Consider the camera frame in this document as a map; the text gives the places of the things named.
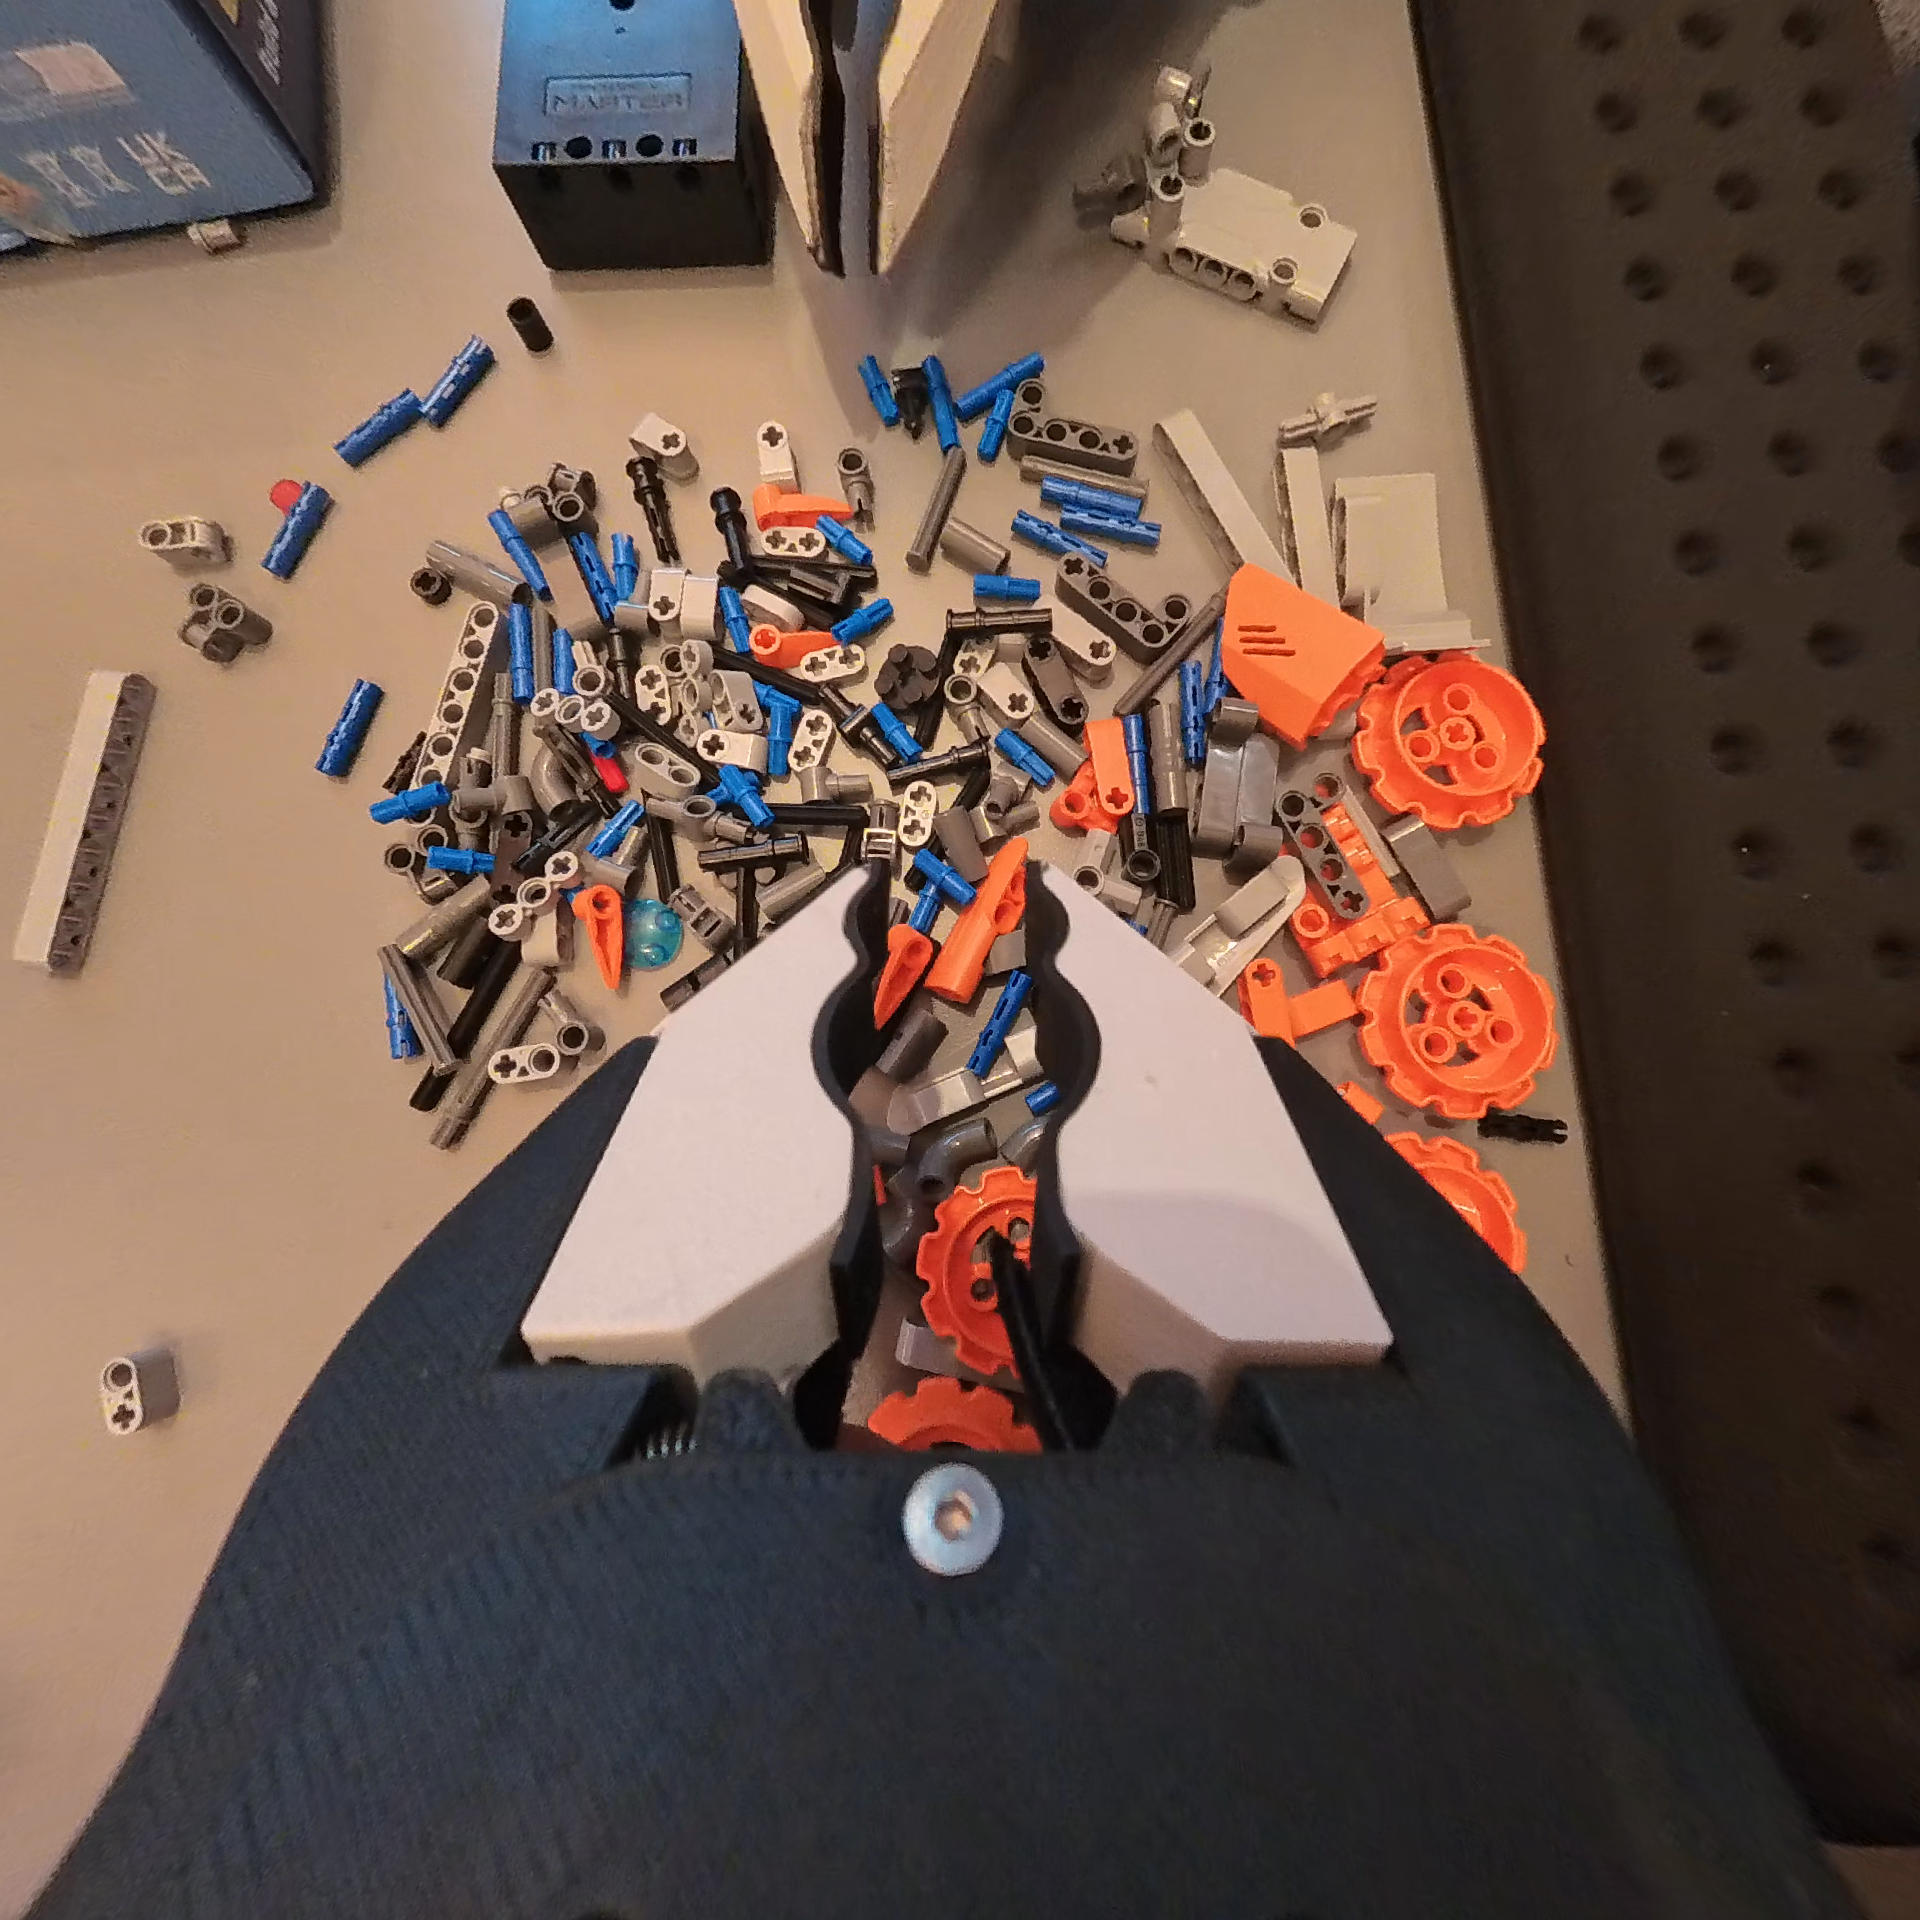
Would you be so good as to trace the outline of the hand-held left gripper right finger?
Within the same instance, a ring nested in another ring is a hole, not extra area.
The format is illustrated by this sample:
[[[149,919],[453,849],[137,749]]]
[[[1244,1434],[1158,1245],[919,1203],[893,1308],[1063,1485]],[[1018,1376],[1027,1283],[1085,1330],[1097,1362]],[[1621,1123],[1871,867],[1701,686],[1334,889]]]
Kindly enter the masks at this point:
[[[1041,861],[1024,934],[1070,1346],[1117,1389],[1173,1372],[1213,1401],[1254,1366],[1378,1362],[1389,1322],[1252,1028]]]

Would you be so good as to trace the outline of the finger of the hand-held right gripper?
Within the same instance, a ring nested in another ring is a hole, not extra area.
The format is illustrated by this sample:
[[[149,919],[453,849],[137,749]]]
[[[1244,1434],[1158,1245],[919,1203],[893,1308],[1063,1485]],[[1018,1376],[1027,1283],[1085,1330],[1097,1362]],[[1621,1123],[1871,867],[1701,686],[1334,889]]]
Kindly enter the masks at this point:
[[[984,58],[1008,62],[1020,2],[900,2],[876,70],[875,271],[885,276],[929,203]]]
[[[735,2],[799,237],[828,276],[875,271],[875,4]]]

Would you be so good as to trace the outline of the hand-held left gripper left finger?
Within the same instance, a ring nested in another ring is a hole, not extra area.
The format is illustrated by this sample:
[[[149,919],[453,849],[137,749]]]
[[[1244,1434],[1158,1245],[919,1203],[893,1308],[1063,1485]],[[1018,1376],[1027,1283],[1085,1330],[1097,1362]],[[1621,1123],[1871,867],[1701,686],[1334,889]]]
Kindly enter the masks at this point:
[[[862,883],[840,876],[663,1019],[522,1318],[534,1360],[790,1379],[834,1343],[854,1137],[812,1042]]]

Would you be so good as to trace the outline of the black perforated motor block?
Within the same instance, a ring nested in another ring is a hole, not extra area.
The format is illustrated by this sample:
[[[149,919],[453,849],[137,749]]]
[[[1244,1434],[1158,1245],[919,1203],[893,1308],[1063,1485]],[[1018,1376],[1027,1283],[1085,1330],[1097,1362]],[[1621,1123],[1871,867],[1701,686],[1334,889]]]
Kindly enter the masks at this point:
[[[731,2],[508,2],[493,167],[558,273],[751,267],[772,155]]]

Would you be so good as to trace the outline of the grey panel assembly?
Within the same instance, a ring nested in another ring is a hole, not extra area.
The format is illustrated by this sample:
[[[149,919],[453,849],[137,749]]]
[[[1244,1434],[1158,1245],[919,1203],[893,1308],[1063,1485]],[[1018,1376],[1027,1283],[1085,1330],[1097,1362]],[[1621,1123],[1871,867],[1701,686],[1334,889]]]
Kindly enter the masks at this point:
[[[1077,182],[1078,213],[1173,276],[1267,314],[1317,323],[1344,276],[1358,231],[1321,202],[1216,163],[1204,112],[1207,65],[1162,65],[1132,147]]]

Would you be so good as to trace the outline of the pile of small building parts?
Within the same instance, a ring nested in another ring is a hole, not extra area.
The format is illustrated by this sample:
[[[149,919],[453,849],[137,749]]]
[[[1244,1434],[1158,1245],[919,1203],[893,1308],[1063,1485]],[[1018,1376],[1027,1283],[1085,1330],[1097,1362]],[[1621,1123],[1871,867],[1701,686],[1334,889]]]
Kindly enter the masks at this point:
[[[721,489],[725,564],[689,569],[663,418],[626,474],[649,545],[603,533],[591,470],[505,492],[505,559],[437,539],[410,587],[465,600],[434,717],[373,803],[422,916],[380,950],[388,1042],[424,1072],[428,1139],[468,1139],[499,1090],[593,1064],[606,996],[660,971],[683,1006],[817,899],[831,869],[890,861],[890,921],[917,852],[979,873],[1015,838],[1169,957],[1240,883],[1233,836],[1298,774],[1353,772],[1362,693],[1413,658],[1497,661],[1453,607],[1425,472],[1326,483],[1323,449],[1373,396],[1282,422],[1279,524],[1249,511],[1190,411],[1158,422],[1169,476],[1227,535],[1229,582],[1130,589],[1153,551],[1139,440],[1045,420],[1030,357],[951,411],[937,361],[862,374],[880,415],[932,420],[942,472],[908,564],[964,571],[962,602],[906,633],[883,593],[866,444],[832,496],[800,492],[783,420],[762,483]]]

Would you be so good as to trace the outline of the cluster of orange wheels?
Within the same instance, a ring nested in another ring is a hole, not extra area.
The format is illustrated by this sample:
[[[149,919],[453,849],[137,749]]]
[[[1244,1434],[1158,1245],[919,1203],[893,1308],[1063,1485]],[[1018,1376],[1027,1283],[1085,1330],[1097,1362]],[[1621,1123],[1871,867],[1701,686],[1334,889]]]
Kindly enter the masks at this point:
[[[1523,683],[1466,651],[1392,665],[1357,707],[1353,772],[1285,780],[1268,818],[1242,819],[1240,882],[1173,947],[1210,996],[1235,996],[1252,1037],[1298,1044],[1357,1025],[1383,1091],[1449,1123],[1387,1143],[1520,1276],[1518,1198],[1457,1133],[1564,1142],[1520,1105],[1559,1048],[1554,996],[1523,947],[1466,921],[1471,896],[1441,832],[1489,826],[1533,792],[1545,726]],[[912,909],[886,935],[875,1016],[927,1002],[880,1054],[886,1125],[930,1133],[900,1175],[920,1313],[899,1330],[912,1385],[880,1397],[869,1429],[904,1452],[1038,1452],[1042,1436],[998,1308],[990,1242],[1030,1259],[1041,1147],[1063,1090],[1041,1061],[1041,998],[1024,934],[1024,880],[1008,838],[977,873],[920,846]]]

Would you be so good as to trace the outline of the blue robot kit box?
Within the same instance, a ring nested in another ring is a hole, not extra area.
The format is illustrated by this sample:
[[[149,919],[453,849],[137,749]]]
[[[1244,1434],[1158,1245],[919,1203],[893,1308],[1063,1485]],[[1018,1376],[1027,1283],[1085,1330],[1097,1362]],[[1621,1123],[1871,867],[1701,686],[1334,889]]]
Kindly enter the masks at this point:
[[[322,203],[320,2],[7,2],[2,249]]]

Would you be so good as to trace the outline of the long grey beam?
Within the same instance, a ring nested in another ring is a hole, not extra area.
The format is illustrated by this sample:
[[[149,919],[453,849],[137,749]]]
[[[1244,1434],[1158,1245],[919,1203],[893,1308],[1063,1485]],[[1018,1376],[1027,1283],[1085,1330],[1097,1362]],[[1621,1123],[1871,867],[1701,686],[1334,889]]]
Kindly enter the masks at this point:
[[[150,678],[90,673],[23,904],[16,961],[56,977],[84,970],[154,706]]]

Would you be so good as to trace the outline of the grey double connector piece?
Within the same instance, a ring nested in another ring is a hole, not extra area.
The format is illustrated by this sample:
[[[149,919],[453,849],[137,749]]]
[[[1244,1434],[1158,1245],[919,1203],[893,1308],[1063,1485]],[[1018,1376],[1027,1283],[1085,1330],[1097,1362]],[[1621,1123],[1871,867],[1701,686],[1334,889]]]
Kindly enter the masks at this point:
[[[194,582],[186,591],[186,615],[178,626],[180,642],[215,664],[231,664],[268,643],[275,622],[250,607],[234,591],[215,582]]]

